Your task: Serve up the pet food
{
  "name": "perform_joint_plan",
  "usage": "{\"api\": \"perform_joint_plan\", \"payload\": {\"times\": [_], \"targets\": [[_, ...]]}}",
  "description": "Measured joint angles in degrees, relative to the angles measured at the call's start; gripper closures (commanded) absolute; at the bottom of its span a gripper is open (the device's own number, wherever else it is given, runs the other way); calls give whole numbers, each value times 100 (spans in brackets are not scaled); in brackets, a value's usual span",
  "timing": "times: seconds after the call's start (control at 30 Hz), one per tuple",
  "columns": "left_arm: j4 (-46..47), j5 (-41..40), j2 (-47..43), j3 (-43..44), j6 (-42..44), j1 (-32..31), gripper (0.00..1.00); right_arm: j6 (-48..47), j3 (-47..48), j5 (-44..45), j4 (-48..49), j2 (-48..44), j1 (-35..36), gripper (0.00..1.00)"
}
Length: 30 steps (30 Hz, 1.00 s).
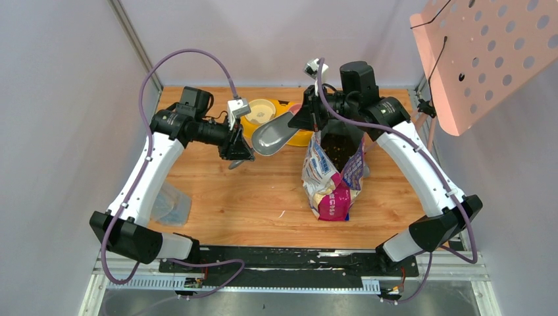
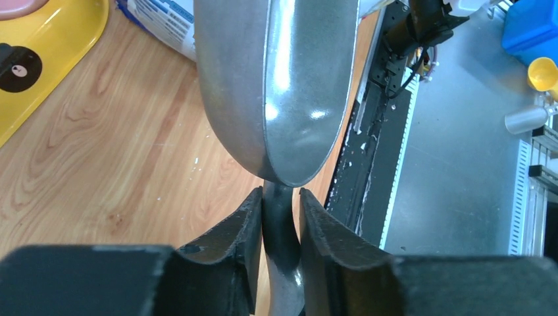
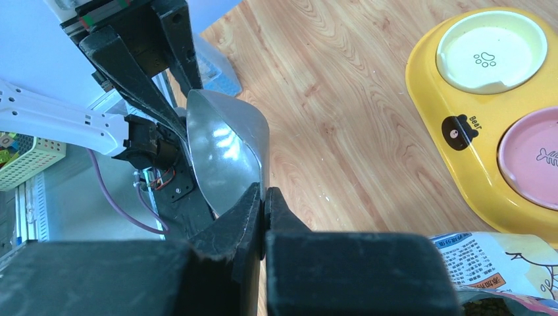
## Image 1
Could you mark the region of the pet food bag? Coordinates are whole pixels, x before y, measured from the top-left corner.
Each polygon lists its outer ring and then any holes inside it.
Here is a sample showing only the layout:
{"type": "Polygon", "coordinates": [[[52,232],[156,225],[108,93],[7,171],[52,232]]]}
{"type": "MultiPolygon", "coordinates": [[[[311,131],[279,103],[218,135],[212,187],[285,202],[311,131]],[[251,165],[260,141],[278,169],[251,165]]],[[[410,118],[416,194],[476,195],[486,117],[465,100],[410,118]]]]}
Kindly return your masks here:
{"type": "Polygon", "coordinates": [[[363,189],[366,169],[365,134],[362,130],[340,120],[330,120],[323,130],[315,132],[307,146],[301,175],[314,216],[320,221],[348,221],[349,211],[363,189]],[[359,145],[341,172],[320,146],[326,134],[348,135],[359,145]]]}

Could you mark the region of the metal scoop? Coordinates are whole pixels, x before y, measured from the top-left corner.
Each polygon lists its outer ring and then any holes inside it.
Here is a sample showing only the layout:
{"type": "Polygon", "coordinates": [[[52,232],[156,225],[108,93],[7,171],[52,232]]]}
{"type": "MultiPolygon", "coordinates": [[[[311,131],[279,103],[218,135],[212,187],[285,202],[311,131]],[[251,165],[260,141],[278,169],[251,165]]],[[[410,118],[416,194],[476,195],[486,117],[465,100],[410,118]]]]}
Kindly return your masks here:
{"type": "MultiPolygon", "coordinates": [[[[250,132],[248,144],[253,149],[254,156],[269,157],[278,153],[298,132],[298,129],[290,128],[288,122],[293,118],[289,111],[262,124],[254,125],[241,118],[243,131],[250,132]]],[[[228,169],[232,170],[247,161],[233,161],[228,169]]]]}

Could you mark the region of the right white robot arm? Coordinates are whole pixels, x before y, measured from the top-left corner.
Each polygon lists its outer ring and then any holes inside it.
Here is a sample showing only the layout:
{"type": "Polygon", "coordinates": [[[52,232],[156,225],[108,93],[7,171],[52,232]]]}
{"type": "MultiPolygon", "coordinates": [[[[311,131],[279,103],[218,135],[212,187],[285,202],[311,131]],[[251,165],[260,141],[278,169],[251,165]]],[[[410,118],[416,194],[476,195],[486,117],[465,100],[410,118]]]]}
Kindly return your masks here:
{"type": "Polygon", "coordinates": [[[324,59],[311,59],[303,71],[315,83],[303,93],[302,108],[288,125],[318,132],[329,122],[343,122],[368,134],[396,163],[417,194],[424,216],[376,247],[377,269],[392,275],[421,253],[432,253],[466,230],[471,257],[478,254],[471,222],[483,207],[477,195],[466,195],[449,179],[426,149],[409,112],[394,97],[382,97],[373,68],[365,61],[340,67],[342,88],[326,91],[324,59]]]}

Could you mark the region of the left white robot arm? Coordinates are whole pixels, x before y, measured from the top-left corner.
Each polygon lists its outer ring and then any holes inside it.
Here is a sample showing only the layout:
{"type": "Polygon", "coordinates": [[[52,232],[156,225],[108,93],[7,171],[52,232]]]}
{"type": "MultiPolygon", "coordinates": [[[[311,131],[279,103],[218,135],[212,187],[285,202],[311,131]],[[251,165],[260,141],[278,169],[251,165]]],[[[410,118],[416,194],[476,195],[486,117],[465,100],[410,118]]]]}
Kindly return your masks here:
{"type": "Polygon", "coordinates": [[[143,264],[176,259],[186,272],[200,267],[198,240],[157,232],[147,225],[171,167],[189,143],[215,145],[220,158],[227,161],[255,159],[240,122],[250,112],[247,100],[230,100],[222,122],[207,116],[213,100],[210,92],[185,87],[178,102],[153,116],[145,147],[123,189],[105,212],[96,211],[89,220],[106,250],[143,264]]]}

